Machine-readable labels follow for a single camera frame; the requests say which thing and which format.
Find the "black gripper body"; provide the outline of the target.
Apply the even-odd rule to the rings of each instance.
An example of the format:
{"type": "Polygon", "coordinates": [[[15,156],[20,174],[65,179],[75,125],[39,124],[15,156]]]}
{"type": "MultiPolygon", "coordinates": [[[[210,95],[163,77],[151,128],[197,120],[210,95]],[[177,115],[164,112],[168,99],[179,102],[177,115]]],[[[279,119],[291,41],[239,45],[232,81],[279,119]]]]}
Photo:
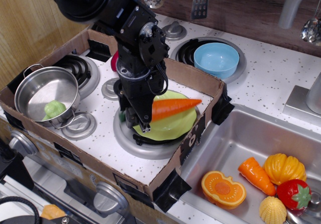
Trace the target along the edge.
{"type": "Polygon", "coordinates": [[[164,68],[156,68],[145,71],[134,77],[124,68],[118,70],[119,81],[114,85],[115,93],[118,95],[120,110],[125,111],[133,108],[134,113],[140,119],[152,117],[152,103],[157,95],[162,95],[167,88],[168,77],[164,68]]]}

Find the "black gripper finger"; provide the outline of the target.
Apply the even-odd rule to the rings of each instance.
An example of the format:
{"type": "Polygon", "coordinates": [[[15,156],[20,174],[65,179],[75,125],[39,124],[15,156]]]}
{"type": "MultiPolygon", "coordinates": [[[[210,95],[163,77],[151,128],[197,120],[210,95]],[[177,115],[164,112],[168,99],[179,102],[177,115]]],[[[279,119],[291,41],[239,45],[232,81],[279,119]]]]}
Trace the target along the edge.
{"type": "Polygon", "coordinates": [[[152,108],[138,108],[135,110],[136,122],[143,133],[151,131],[152,108]]]}
{"type": "Polygon", "coordinates": [[[125,109],[125,122],[126,126],[129,129],[132,129],[135,126],[139,126],[140,119],[133,107],[127,107],[125,109]]]}

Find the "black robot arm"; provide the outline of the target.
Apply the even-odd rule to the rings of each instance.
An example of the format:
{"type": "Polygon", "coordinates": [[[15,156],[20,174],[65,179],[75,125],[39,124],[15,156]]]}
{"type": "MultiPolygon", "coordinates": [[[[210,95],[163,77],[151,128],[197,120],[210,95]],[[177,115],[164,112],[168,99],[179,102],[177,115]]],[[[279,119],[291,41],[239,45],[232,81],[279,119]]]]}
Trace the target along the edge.
{"type": "Polygon", "coordinates": [[[96,24],[117,41],[119,80],[114,85],[129,128],[150,131],[152,104],[168,87],[169,46],[155,14],[140,0],[54,0],[68,19],[96,24]]]}

